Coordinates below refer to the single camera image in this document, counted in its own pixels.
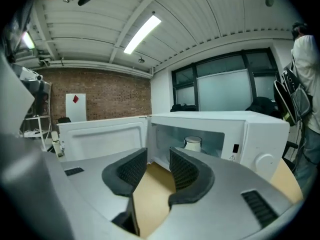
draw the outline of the white shirt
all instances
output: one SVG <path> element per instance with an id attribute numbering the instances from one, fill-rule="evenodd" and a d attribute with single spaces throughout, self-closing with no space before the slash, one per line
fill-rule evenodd
<path id="1" fill-rule="evenodd" d="M 293 57 L 300 82 L 312 96 L 312 112 L 306 118 L 306 126 L 320 134 L 320 54 L 313 35 L 295 40 Z"/>

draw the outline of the red diamond sign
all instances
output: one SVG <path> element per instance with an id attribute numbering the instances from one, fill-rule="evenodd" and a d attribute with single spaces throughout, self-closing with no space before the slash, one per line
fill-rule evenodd
<path id="1" fill-rule="evenodd" d="M 72 101 L 73 101 L 74 103 L 77 103 L 78 100 L 79 100 L 78 96 L 77 96 L 77 95 L 74 95 L 74 98 L 73 98 Z"/>

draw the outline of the ceiling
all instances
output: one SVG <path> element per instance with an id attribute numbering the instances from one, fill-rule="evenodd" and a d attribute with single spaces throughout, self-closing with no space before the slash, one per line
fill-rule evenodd
<path id="1" fill-rule="evenodd" d="M 29 30 L 36 50 L 32 60 L 22 55 L 19 63 L 34 69 L 99 65 L 147 77 L 152 68 L 157 71 L 188 50 L 197 52 L 206 43 L 214 47 L 228 36 L 277 32 L 287 38 L 299 16 L 287 0 L 273 1 L 268 7 L 265 0 L 91 0 L 83 6 L 36 0 Z M 131 55 L 124 53 L 153 12 L 161 23 Z"/>

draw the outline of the microwave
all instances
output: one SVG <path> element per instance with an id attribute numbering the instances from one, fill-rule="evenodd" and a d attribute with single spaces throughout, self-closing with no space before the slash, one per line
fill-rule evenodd
<path id="1" fill-rule="evenodd" d="M 170 170 L 170 148 L 188 137 L 199 152 L 239 163 L 269 181 L 282 158 L 289 124 L 252 111 L 178 111 L 116 119 L 59 123 L 64 161 L 147 148 L 148 162 Z"/>

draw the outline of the ceiling light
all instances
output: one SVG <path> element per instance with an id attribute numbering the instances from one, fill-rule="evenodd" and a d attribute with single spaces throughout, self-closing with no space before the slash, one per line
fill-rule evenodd
<path id="1" fill-rule="evenodd" d="M 138 32 L 131 39 L 130 43 L 124 49 L 126 54 L 131 54 L 140 42 L 161 22 L 156 16 L 152 15 L 150 19 L 138 30 Z"/>
<path id="2" fill-rule="evenodd" d="M 35 48 L 35 44 L 32 41 L 30 35 L 28 32 L 24 32 L 23 36 L 22 36 L 22 40 L 24 41 L 25 45 L 29 48 L 29 49 L 33 49 Z"/>

